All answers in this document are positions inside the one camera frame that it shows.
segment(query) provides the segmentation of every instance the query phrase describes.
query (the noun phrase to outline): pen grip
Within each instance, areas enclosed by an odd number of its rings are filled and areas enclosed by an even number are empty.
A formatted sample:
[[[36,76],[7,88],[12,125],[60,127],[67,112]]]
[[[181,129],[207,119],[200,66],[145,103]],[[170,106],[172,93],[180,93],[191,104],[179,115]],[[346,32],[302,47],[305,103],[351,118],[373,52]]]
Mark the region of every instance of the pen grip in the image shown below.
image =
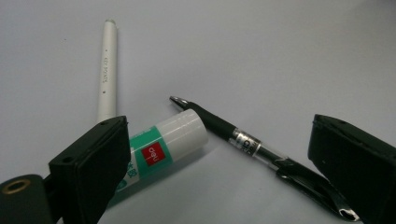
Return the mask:
[[[217,117],[216,115],[208,112],[207,110],[192,102],[186,104],[185,109],[194,110],[201,118],[206,128],[222,139],[228,141],[233,136],[233,130],[235,130],[236,127],[224,119]]]

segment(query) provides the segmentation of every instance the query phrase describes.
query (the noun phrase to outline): pen clip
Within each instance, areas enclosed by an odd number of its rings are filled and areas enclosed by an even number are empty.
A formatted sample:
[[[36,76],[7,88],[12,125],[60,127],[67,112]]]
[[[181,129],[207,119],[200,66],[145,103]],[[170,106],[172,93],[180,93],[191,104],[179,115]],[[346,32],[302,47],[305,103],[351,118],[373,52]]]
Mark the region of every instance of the pen clip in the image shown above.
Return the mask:
[[[343,196],[330,182],[300,163],[285,159],[274,161],[278,169],[276,174],[298,190],[312,198],[320,205],[329,208],[333,213],[347,221],[359,221],[359,216],[349,207]]]

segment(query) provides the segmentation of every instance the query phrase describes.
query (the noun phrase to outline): white cap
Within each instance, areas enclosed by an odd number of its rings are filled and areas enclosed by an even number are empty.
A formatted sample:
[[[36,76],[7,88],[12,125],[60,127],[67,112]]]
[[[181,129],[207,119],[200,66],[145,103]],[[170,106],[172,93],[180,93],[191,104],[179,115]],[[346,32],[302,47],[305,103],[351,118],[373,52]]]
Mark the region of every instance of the white cap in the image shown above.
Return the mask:
[[[207,131],[195,111],[188,109],[156,125],[173,161],[207,143]]]

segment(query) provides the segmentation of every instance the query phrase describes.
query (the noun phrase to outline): black pen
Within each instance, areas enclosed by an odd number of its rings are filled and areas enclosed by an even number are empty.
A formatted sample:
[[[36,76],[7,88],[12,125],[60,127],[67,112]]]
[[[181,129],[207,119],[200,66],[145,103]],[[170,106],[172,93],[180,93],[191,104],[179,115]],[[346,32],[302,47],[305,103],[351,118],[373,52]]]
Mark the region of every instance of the black pen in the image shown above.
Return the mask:
[[[263,147],[259,139],[245,133],[224,119],[211,114],[193,102],[176,96],[171,96],[170,101],[180,110],[193,109],[208,130],[243,150],[248,155],[268,163],[268,166],[276,171],[277,176],[332,211],[338,217],[347,221],[360,220],[358,215],[345,202],[343,196],[321,175],[288,157]]]

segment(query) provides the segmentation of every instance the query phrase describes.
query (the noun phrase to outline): pen tip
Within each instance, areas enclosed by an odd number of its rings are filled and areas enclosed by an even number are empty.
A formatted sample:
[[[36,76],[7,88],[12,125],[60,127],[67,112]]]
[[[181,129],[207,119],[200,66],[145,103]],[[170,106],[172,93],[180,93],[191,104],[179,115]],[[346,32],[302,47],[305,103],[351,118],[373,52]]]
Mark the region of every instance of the pen tip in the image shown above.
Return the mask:
[[[176,96],[171,96],[169,97],[169,100],[172,102],[172,104],[174,106],[177,107],[177,109],[183,111],[186,109],[187,104],[189,103],[188,101],[180,98],[180,97],[176,97]]]

